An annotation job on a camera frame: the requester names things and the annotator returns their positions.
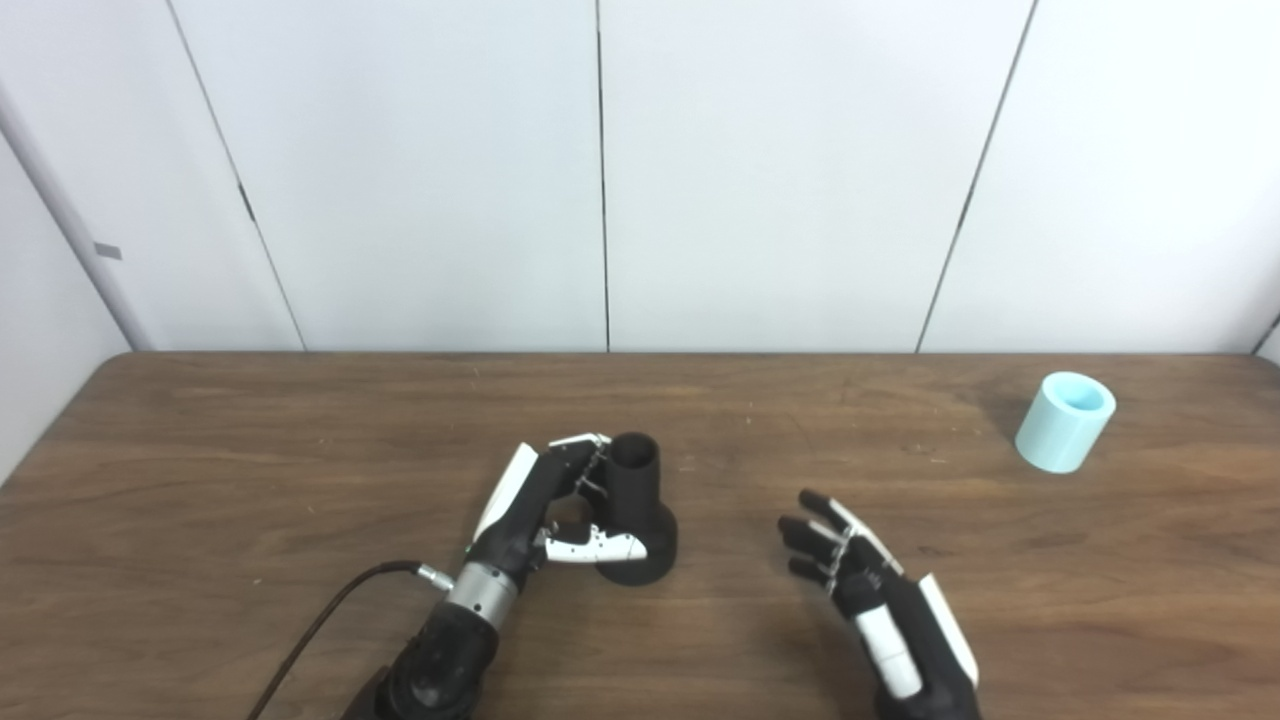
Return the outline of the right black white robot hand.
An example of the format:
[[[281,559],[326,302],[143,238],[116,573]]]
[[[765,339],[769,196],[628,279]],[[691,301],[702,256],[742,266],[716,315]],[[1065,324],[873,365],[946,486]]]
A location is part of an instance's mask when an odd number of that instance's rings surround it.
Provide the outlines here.
[[[782,516],[788,571],[818,584],[876,676],[879,719],[979,719],[977,657],[934,575],[911,577],[840,501],[801,489]]]

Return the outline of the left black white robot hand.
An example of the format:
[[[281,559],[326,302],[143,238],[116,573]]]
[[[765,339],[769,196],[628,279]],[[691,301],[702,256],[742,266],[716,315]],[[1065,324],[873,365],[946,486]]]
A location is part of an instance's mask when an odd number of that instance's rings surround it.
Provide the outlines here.
[[[604,468],[612,439],[598,433],[571,436],[541,450],[521,443],[474,532],[470,562],[485,564],[524,584],[547,562],[630,565],[654,557],[640,534],[605,520],[609,492]],[[550,520],[550,506],[566,497],[593,507],[586,521]]]

